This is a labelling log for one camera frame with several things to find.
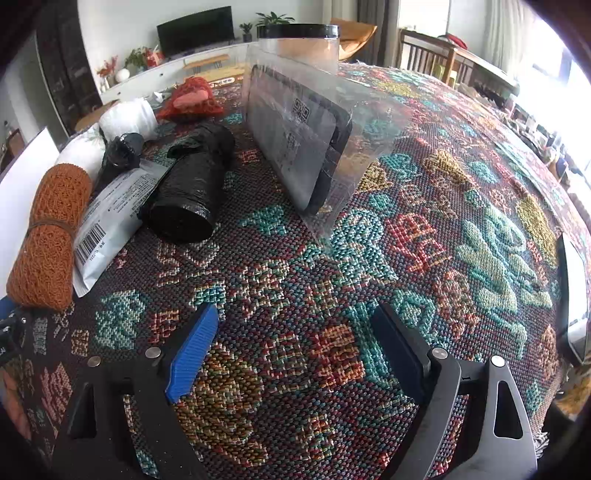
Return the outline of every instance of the white shelf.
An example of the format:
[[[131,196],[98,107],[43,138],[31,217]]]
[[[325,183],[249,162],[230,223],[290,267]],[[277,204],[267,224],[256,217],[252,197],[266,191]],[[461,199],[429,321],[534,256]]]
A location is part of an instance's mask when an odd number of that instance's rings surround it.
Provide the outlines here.
[[[134,98],[150,95],[171,87],[175,83],[182,83],[190,72],[183,70],[186,63],[203,60],[208,57],[227,54],[230,64],[246,61],[246,49],[248,43],[238,43],[224,47],[211,48],[200,51],[179,59],[171,60],[157,67],[138,73],[117,85],[112,86],[106,92],[101,92],[100,99],[103,104],[113,100],[133,100]]]

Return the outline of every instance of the black trash bag roll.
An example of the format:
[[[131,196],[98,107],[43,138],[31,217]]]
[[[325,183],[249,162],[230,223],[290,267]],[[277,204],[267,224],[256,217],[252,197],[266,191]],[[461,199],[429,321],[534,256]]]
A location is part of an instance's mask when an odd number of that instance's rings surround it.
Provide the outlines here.
[[[223,125],[200,124],[168,150],[177,162],[138,212],[156,235],[172,243],[194,243],[213,233],[223,200],[223,181],[232,164],[234,136]]]

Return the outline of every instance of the television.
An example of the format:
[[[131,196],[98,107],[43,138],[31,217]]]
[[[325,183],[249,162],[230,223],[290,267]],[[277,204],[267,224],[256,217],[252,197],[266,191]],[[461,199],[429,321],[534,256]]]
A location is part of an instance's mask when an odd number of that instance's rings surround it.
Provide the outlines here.
[[[193,48],[234,40],[232,7],[214,8],[158,25],[160,49],[171,57]]]

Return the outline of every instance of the white plastic bag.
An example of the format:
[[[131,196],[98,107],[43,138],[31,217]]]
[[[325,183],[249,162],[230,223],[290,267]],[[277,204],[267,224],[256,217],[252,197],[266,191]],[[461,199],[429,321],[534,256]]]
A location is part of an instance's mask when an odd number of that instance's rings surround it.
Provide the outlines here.
[[[136,98],[111,107],[100,117],[99,125],[109,142],[131,132],[140,134],[144,140],[154,140],[158,122],[150,104],[143,98]]]
[[[119,175],[88,206],[74,240],[74,290],[86,295],[142,224],[139,208],[167,168],[142,160]]]
[[[94,124],[66,145],[57,158],[56,165],[59,163],[76,165],[84,169],[92,183],[95,183],[99,176],[105,148],[105,140],[99,133],[99,124]]]

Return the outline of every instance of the vase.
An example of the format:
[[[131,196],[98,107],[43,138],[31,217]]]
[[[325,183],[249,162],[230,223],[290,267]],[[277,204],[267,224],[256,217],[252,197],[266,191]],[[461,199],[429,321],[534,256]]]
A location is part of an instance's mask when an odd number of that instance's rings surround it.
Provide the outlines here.
[[[120,71],[118,71],[115,75],[115,80],[117,80],[117,83],[121,83],[126,81],[129,78],[129,76],[130,73],[128,69],[120,69]]]

